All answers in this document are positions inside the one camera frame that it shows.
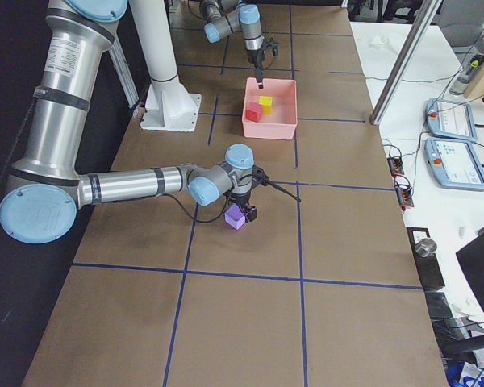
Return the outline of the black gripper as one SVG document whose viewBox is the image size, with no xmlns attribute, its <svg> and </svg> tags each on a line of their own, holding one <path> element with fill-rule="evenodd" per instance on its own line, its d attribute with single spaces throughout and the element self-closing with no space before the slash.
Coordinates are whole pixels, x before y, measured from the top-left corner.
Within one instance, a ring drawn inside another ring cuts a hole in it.
<svg viewBox="0 0 484 387">
<path fill-rule="evenodd" d="M 266 39 L 264 36 L 259 36 L 253 39 L 246 38 L 245 48 L 249 63 L 255 67 L 254 75 L 257 87 L 258 89 L 264 89 L 262 67 L 265 61 L 265 53 L 270 49 L 273 57 L 276 57 L 279 53 L 279 43 L 273 38 Z"/>
<path fill-rule="evenodd" d="M 257 218 L 257 208 L 250 205 L 251 191 L 245 193 L 235 193 L 231 190 L 228 194 L 229 202 L 236 204 L 241 210 L 244 210 L 244 216 L 247 222 L 253 222 Z"/>
</svg>

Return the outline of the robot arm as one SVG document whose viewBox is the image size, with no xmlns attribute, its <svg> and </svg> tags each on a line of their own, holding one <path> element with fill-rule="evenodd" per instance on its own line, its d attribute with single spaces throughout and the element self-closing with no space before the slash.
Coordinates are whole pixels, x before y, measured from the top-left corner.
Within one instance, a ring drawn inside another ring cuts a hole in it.
<svg viewBox="0 0 484 387">
<path fill-rule="evenodd" d="M 0 227 L 22 243 L 63 237 L 87 206 L 187 192 L 200 206 L 223 199 L 249 204 L 255 187 L 254 155 L 242 144 L 227 148 L 210 168 L 112 168 L 138 104 L 138 89 L 118 41 L 131 20 L 144 62 L 146 131 L 191 133 L 202 98 L 181 83 L 162 1 L 51 1 L 45 21 L 52 34 L 43 75 L 19 137 L 25 149 L 2 170 Z"/>
<path fill-rule="evenodd" d="M 212 44 L 236 32 L 242 33 L 257 87 L 263 90 L 266 53 L 271 51 L 273 58 L 277 57 L 279 43 L 265 36 L 258 5 L 244 1 L 205 0 L 199 2 L 199 12 L 205 21 L 203 30 L 206 38 Z"/>
</svg>

